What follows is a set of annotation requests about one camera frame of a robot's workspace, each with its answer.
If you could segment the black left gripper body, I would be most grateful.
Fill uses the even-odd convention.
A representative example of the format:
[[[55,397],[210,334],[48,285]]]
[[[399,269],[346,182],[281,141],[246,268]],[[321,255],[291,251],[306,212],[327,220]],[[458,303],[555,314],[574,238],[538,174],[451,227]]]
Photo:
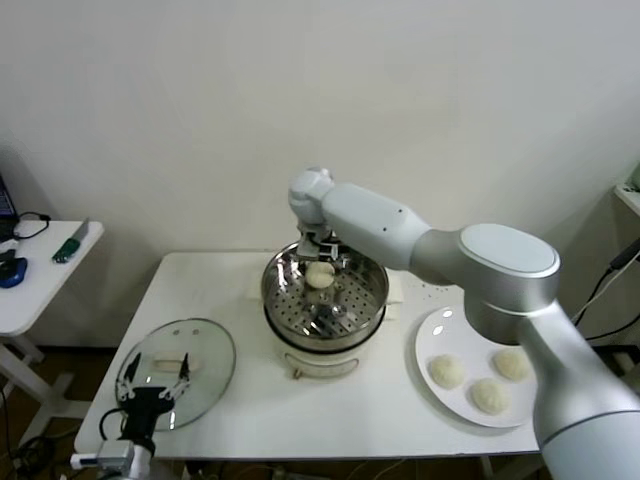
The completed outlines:
[[[121,438],[150,440],[158,418],[174,408],[174,399],[164,387],[135,387],[124,396],[121,408],[126,416]]]

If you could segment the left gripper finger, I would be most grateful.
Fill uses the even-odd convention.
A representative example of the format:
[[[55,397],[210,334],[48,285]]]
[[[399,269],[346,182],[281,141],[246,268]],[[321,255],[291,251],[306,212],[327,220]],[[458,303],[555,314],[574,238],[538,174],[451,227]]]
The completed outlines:
[[[135,396],[133,380],[140,363],[140,354],[137,354],[126,366],[124,373],[116,380],[116,398],[132,399]]]
[[[178,380],[173,386],[166,387],[160,394],[161,399],[178,399],[190,386],[189,354],[186,353],[180,365]]]

